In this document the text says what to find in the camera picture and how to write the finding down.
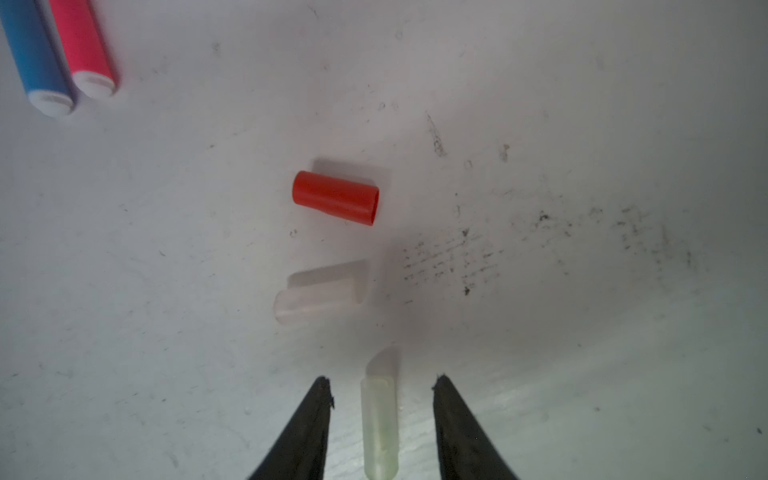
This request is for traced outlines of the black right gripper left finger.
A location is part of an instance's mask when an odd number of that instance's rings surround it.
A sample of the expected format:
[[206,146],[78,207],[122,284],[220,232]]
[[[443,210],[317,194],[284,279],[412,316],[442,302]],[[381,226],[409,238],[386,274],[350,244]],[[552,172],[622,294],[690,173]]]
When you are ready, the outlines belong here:
[[322,480],[334,398],[317,377],[250,480]]

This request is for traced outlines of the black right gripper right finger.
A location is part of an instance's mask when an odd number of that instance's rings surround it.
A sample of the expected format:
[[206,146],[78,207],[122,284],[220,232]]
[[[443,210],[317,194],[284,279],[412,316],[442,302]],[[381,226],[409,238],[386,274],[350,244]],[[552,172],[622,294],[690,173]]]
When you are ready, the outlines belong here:
[[447,375],[433,386],[433,414],[443,480],[519,479]]

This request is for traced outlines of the red pen cap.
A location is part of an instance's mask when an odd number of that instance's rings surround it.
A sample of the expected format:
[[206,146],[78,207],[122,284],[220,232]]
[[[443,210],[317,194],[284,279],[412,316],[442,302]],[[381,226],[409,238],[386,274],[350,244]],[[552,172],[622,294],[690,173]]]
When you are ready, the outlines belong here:
[[298,172],[292,186],[295,204],[366,226],[374,224],[379,195],[376,186],[308,171]]

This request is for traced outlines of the pink-red highlighter pen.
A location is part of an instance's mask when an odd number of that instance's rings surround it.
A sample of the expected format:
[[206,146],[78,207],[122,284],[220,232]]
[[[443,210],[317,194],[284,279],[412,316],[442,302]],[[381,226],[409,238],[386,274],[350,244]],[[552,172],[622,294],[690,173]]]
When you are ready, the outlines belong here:
[[117,79],[90,2],[49,4],[74,85],[91,99],[109,98],[117,91]]

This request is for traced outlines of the blue highlighter pen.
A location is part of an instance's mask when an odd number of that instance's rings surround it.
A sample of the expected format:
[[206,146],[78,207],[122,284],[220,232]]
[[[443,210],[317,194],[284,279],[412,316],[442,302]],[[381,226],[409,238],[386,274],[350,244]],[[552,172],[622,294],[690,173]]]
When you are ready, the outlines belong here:
[[1,23],[24,91],[51,118],[70,114],[74,99],[36,1],[2,1]]

